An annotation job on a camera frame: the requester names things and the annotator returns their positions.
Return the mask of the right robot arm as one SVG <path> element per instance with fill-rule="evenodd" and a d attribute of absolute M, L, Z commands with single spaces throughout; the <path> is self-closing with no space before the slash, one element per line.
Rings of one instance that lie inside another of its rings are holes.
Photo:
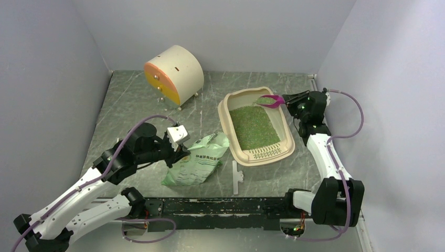
<path fill-rule="evenodd" d="M 354 227 L 365 188 L 363 182 L 353 179 L 342 164 L 333 144 L 338 136 L 333 135 L 324 123 L 325 109 L 332 93 L 340 94 L 341 91 L 323 89 L 282 95 L 289 114 L 299 121 L 298 134 L 312 154 L 321 177 L 315 193 L 289 190 L 287 194 L 291 198 L 283 203 L 283 211 L 289 217 L 297 217 L 304 211 L 319 225 Z"/>

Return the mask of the beige litter box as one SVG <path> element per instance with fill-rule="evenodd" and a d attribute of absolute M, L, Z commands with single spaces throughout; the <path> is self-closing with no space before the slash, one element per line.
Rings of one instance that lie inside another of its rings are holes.
<path fill-rule="evenodd" d="M 227 94 L 218 115 L 234 159 L 243 166 L 259 166 L 289 157 L 295 141 L 281 108 L 256 104 L 268 87 L 249 88 Z"/>

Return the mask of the magenta litter scoop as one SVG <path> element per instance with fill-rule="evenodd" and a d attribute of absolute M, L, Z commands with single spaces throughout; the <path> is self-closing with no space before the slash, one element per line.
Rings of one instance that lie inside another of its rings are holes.
<path fill-rule="evenodd" d="M 280 105 L 285 104 L 285 100 L 279 95 L 263 95 L 260 96 L 254 102 L 254 104 L 266 108 L 275 109 L 278 108 Z"/>

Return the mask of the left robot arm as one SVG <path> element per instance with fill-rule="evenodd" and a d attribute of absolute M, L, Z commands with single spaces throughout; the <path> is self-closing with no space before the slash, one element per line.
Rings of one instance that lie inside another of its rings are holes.
<path fill-rule="evenodd" d="M 103 192 L 135 174 L 140 164 L 164 161 L 172 167 L 189 152 L 186 128 L 174 123 L 163 137 L 147 122 L 134 126 L 125 138 L 95 160 L 93 166 L 66 192 L 42 210 L 14 219 L 29 251 L 66 251 L 77 239 L 115 219 L 147 220 L 146 200 L 134 187 L 96 207 L 88 205 Z"/>

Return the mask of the green cat litter bag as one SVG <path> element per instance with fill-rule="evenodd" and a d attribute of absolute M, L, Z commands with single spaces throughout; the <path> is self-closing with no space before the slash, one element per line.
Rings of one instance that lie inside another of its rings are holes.
<path fill-rule="evenodd" d="M 229 140 L 223 132 L 215 132 L 195 141 L 188 149 L 190 155 L 173 164 L 161 184 L 188 186 L 205 182 L 221 164 L 221 158 L 228 148 Z"/>

